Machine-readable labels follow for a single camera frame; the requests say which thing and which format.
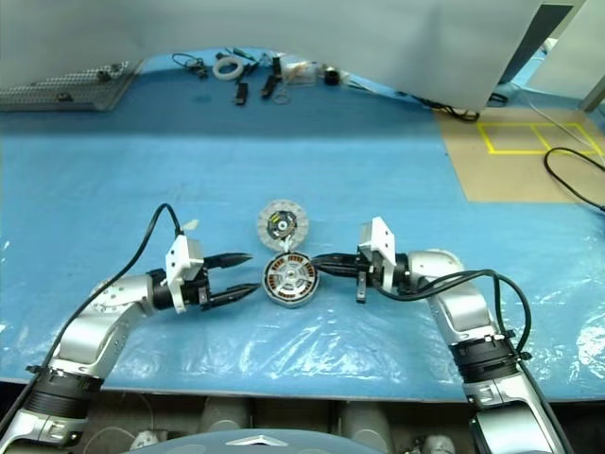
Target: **table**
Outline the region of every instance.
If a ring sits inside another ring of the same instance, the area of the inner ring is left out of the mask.
[[[214,290],[257,282],[273,256],[259,211],[292,199],[310,218],[299,248],[354,252],[360,225],[382,216],[398,251],[441,248],[468,269],[493,268],[526,292],[529,363],[551,399],[605,397],[603,217],[584,206],[469,203],[425,107],[318,85],[264,102],[266,72],[234,86],[199,81],[158,57],[110,113],[1,114],[3,147],[0,378],[23,381],[54,333],[137,247],[153,209],[172,203],[206,254],[248,252],[212,271]],[[543,104],[573,105],[544,97]],[[605,129],[605,121],[598,120]],[[133,272],[161,267],[159,223]],[[488,281],[478,284],[490,295]],[[504,294],[506,321],[522,310]],[[166,311],[130,336],[106,386],[201,394],[459,401],[460,379],[424,302],[400,304],[321,277],[313,301],[289,310],[262,291],[199,312]]]

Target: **black cable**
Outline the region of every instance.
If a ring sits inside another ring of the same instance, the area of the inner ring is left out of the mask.
[[[524,314],[525,314],[525,323],[524,323],[523,334],[521,336],[521,339],[519,340],[519,343],[516,346],[517,353],[521,353],[527,343],[527,339],[528,339],[529,333],[531,331],[531,308],[529,307],[529,303],[527,301],[527,297],[524,294],[524,292],[519,288],[519,286],[517,286],[517,284],[515,282],[513,282],[509,277],[507,277],[503,274],[499,274],[493,270],[454,272],[452,274],[447,274],[438,279],[435,279],[434,281],[431,281],[430,283],[426,284],[425,286],[422,286],[421,288],[419,288],[419,291],[412,295],[395,295],[395,294],[389,293],[389,292],[383,290],[380,287],[379,283],[374,283],[374,286],[380,293],[388,296],[391,299],[395,299],[398,301],[415,301],[417,299],[426,298],[426,295],[428,295],[428,294],[430,294],[430,296],[433,296],[434,294],[440,293],[441,291],[446,291],[449,288],[459,286],[460,284],[462,284],[464,282],[470,281],[472,279],[476,279],[477,277],[480,277],[480,276],[491,276],[494,281],[493,294],[494,294],[494,299],[495,299],[496,319],[497,319],[497,323],[498,323],[498,329],[502,333],[506,333],[507,328],[504,325],[504,320],[502,318],[502,307],[501,307],[501,301],[500,301],[499,282],[503,281],[507,285],[509,285],[515,291],[515,293],[518,295],[519,299],[521,300],[521,304],[523,305],[523,310],[524,310]],[[433,288],[435,285],[440,284],[445,281],[450,281],[450,282],[448,282],[445,285],[439,286],[437,288]],[[569,443],[569,440],[567,439],[565,431],[563,430],[561,424],[559,423],[559,420],[557,419],[555,412],[552,410],[552,407],[550,407],[550,404],[548,403],[546,396],[544,395],[544,393],[542,392],[542,390],[536,383],[536,380],[532,376],[532,374],[529,371],[529,369],[527,368],[526,364],[522,360],[520,360],[518,362],[518,364],[519,364],[519,367],[521,368],[521,370],[523,371],[523,373],[525,374],[527,381],[529,381],[529,384],[531,385],[531,387],[534,389],[536,395],[538,396],[538,399],[540,400],[540,405],[542,406],[544,412],[546,413],[546,416],[548,417],[553,428],[557,432],[557,435],[558,435],[559,439],[561,440],[565,453],[574,454],[574,449],[571,446],[571,444]]]
[[[500,95],[499,93],[492,93],[488,100],[489,107],[504,107],[509,103],[509,97]]]
[[[521,301],[521,305],[523,306],[525,321],[524,321],[524,326],[523,326],[523,333],[521,335],[519,343],[517,343],[516,349],[519,352],[522,352],[526,346],[527,340],[529,339],[529,335],[531,333],[532,320],[531,320],[531,308],[529,307],[529,301],[527,300],[525,293],[519,288],[519,286],[517,286],[514,283],[514,281],[512,281],[509,277],[507,277],[503,274],[497,273],[494,270],[454,272],[452,274],[444,275],[442,277],[439,277],[439,278],[429,282],[425,286],[420,287],[418,289],[418,291],[416,291],[414,293],[405,294],[405,295],[395,295],[393,293],[389,293],[389,292],[383,290],[382,287],[378,283],[373,283],[373,286],[376,287],[376,289],[380,293],[389,297],[390,299],[393,299],[396,301],[418,301],[418,300],[422,300],[425,298],[429,298],[431,296],[435,296],[438,293],[449,290],[451,288],[459,286],[460,284],[471,281],[471,280],[476,279],[477,277],[481,277],[481,276],[490,276],[493,280],[493,297],[494,297],[496,321],[498,323],[498,328],[503,333],[506,332],[507,329],[504,325],[504,320],[502,317],[502,301],[500,298],[500,294],[501,294],[500,281],[503,281],[508,286],[510,286],[514,290],[514,292],[517,294],[517,296],[519,297],[519,300]],[[435,288],[435,286],[437,284],[441,284],[446,281],[447,281],[446,284],[442,284]]]
[[[581,201],[584,201],[584,202],[588,203],[589,205],[594,206],[596,209],[598,209],[598,210],[600,210],[602,212],[605,212],[605,205],[601,205],[601,204],[599,204],[599,203],[597,203],[595,201],[591,201],[590,199],[587,199],[584,196],[582,196],[580,194],[580,192],[578,192],[571,184],[569,184],[563,178],[561,178],[559,175],[557,175],[555,173],[555,171],[550,167],[550,164],[548,163],[548,156],[550,156],[550,154],[553,151],[559,151],[559,150],[561,150],[561,151],[568,151],[568,152],[570,152],[570,153],[578,156],[579,158],[583,159],[587,163],[592,164],[593,166],[595,166],[596,168],[598,168],[599,170],[601,170],[603,172],[605,172],[605,166],[602,166],[598,162],[593,161],[588,156],[583,155],[579,151],[575,151],[574,149],[566,148],[566,147],[554,147],[554,148],[551,148],[544,155],[544,167],[546,168],[546,172],[548,172],[548,175],[550,175],[552,178],[554,178],[559,183],[561,183],[563,186],[565,186],[569,192],[571,192],[574,196],[576,196]]]
[[[413,98],[416,99],[417,101],[419,101],[421,104],[423,104],[426,107],[429,107],[431,109],[435,109],[438,111],[446,112],[447,114],[452,115],[455,119],[464,121],[466,123],[474,123],[480,117],[479,112],[471,112],[468,110],[459,112],[456,109],[454,109],[452,106],[448,106],[447,104],[441,104],[440,102],[429,101],[428,99],[424,99],[422,97],[417,97],[417,96],[413,96]]]
[[[59,346],[59,343],[61,342],[61,337],[67,330],[67,327],[80,314],[80,312],[82,310],[84,310],[84,308],[87,305],[89,305],[98,295],[103,293],[103,291],[105,291],[107,288],[109,288],[113,283],[115,283],[118,279],[120,279],[124,274],[126,274],[132,268],[132,266],[137,262],[137,260],[143,254],[143,251],[145,250],[145,247],[147,246],[149,239],[151,238],[151,234],[153,233],[153,230],[155,229],[155,225],[158,222],[158,218],[160,217],[160,214],[163,212],[164,209],[168,210],[168,213],[170,214],[170,217],[172,218],[172,222],[174,223],[175,236],[182,235],[182,228],[181,228],[181,225],[179,224],[179,220],[177,219],[177,215],[174,212],[174,209],[168,203],[162,203],[155,210],[155,213],[153,213],[153,216],[151,217],[151,220],[149,221],[149,224],[147,225],[145,234],[143,235],[143,240],[141,241],[139,248],[136,250],[136,252],[132,256],[132,258],[130,259],[129,263],[127,263],[126,266],[124,268],[122,268],[122,270],[120,270],[116,275],[114,275],[109,281],[107,281],[105,284],[103,284],[101,287],[99,287],[94,293],[92,293],[88,298],[86,298],[86,300],[84,300],[84,302],[76,309],[76,311],[74,311],[74,313],[69,317],[69,319],[67,319],[67,322],[65,322],[65,324],[59,331],[59,334],[57,334],[57,337],[53,341],[53,344],[50,346],[50,349],[48,350],[48,353],[46,354],[46,357],[44,358],[42,364],[37,369],[37,371],[34,373],[34,376],[29,380],[29,382],[24,387],[24,389],[21,391],[21,393],[19,394],[17,399],[10,406],[9,410],[6,412],[6,414],[2,418],[2,421],[0,421],[0,437],[4,434],[6,428],[9,426],[9,423],[12,420],[12,418],[14,417],[17,410],[23,406],[24,402],[27,399],[27,396],[31,392],[31,389],[35,385],[36,381],[38,381],[38,379],[40,378],[40,375],[42,374],[43,370],[48,367],[48,364],[49,364],[50,360],[52,359],[52,357],[55,353],[55,350]]]

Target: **yellow tape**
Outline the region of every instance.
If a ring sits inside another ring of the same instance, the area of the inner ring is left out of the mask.
[[[603,155],[603,150],[598,146],[595,140],[586,132],[586,130],[582,127],[580,123],[562,123],[567,128],[576,128],[581,135],[583,135],[588,143],[591,144],[593,150],[590,151],[581,151],[582,154],[590,155],[590,154],[600,154]],[[551,149],[551,145],[542,135],[538,128],[542,127],[555,127],[552,123],[535,123],[535,122],[483,122],[477,121],[476,128],[479,131],[479,134],[483,138],[486,147],[488,148],[489,154],[545,154],[549,149]],[[544,146],[545,149],[496,149],[493,146],[492,140],[490,139],[490,135],[485,131],[485,128],[488,127],[527,127],[530,128],[533,133],[536,135],[540,143]]]

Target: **metal mesh tray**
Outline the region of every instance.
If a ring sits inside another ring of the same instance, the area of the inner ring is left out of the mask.
[[[122,61],[0,89],[0,111],[108,111],[129,87],[142,63]]]

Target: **black cable on floor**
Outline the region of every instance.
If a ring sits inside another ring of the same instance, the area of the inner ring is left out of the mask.
[[[570,183],[566,182],[562,177],[560,177],[559,175],[557,175],[557,173],[555,173],[555,171],[552,169],[552,167],[550,166],[550,163],[548,162],[548,157],[555,151],[566,151],[568,153],[572,153],[575,156],[578,156],[579,158],[583,159],[584,161],[586,161],[588,164],[591,164],[592,166],[595,166],[596,168],[598,168],[599,170],[601,170],[602,172],[605,172],[605,166],[599,164],[596,161],[593,161],[592,159],[590,159],[588,156],[580,153],[579,151],[576,151],[574,149],[571,148],[566,148],[566,147],[554,147],[551,148],[549,151],[546,152],[546,154],[544,155],[544,167],[546,168],[546,172],[548,172],[548,175],[550,175],[552,178],[554,178],[555,180],[557,180],[560,184],[562,184],[569,192],[571,192],[574,196],[576,196],[578,199],[580,199],[581,201],[588,203],[589,205],[594,206],[597,210],[600,210],[602,212],[605,212],[605,205],[601,205],[600,203],[597,203],[595,201],[591,201],[590,199],[587,199],[586,197],[582,196],[580,194],[580,192],[578,192]]]

